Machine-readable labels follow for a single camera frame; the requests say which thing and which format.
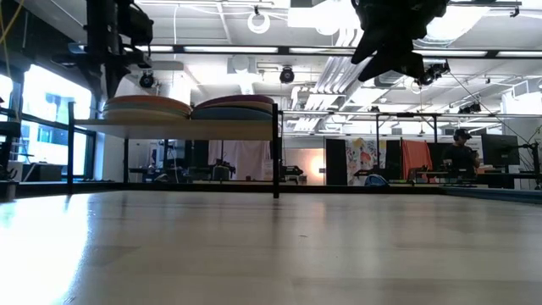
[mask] white curtain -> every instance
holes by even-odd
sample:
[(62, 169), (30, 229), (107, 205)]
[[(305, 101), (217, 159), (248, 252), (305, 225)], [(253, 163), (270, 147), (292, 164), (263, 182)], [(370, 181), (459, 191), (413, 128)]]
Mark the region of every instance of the white curtain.
[[(208, 164), (215, 164), (222, 158), (222, 141), (209, 141)], [(264, 180), (263, 164), (271, 159), (268, 141), (224, 141), (224, 161), (235, 166), (232, 180), (244, 180), (251, 176), (253, 180)]]

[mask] stacked discs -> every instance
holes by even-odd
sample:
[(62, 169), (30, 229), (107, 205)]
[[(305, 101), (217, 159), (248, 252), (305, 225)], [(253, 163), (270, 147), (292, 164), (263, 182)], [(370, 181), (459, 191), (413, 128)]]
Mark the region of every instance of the stacked discs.
[(190, 106), (167, 97), (125, 96), (109, 99), (103, 106), (104, 119), (176, 120), (188, 119)]
[(273, 103), (272, 98), (260, 95), (220, 97), (194, 107), (191, 118), (270, 121)]

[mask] window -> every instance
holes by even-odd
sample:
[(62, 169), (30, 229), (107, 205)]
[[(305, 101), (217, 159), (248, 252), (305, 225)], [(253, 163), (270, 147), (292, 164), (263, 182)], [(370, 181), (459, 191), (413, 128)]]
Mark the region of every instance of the window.
[[(68, 131), (23, 120), (19, 161), (68, 164)], [(85, 174), (86, 135), (75, 133), (74, 175)]]
[(88, 89), (32, 65), (25, 73), (23, 114), (68, 124), (68, 103), (75, 102), (75, 117), (88, 119), (92, 94)]
[(9, 108), (11, 101), (11, 92), (14, 89), (14, 83), (5, 75), (0, 75), (0, 98), (2, 98), (3, 103), (0, 103), (0, 107)]

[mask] colorful poster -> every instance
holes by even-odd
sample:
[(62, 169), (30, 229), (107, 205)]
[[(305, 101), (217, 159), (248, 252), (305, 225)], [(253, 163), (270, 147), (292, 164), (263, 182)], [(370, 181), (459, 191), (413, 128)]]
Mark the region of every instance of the colorful poster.
[[(346, 174), (349, 186), (358, 185), (354, 174), (360, 170), (373, 169), (377, 164), (377, 147), (375, 140), (346, 140)], [(386, 165), (386, 141), (380, 141), (380, 168)]]

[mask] yellow cable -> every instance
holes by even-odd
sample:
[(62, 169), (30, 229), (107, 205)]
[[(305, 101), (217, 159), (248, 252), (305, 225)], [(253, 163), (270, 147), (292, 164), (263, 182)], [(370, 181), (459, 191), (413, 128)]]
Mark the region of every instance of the yellow cable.
[(2, 43), (4, 39), (6, 39), (6, 37), (8, 36), (9, 31), (11, 31), (11, 27), (14, 25), (15, 20), (19, 16), (20, 10), (23, 8), (23, 3), (24, 2), (25, 2), (25, 0), (20, 0), (19, 7), (15, 11), (15, 14), (14, 14), (13, 18), (9, 21), (8, 26), (6, 26), (6, 30), (3, 31), (2, 37), (0, 37), (0, 43)]
[[(3, 18), (2, 18), (2, 5), (0, 5), (0, 26), (2, 28), (2, 33), (5, 32), (5, 29), (3, 28)], [(3, 52), (4, 56), (6, 58), (6, 70), (8, 71), (8, 77), (11, 80), (11, 68), (9, 67), (9, 53), (8, 53), (8, 40), (4, 40), (3, 42)]]

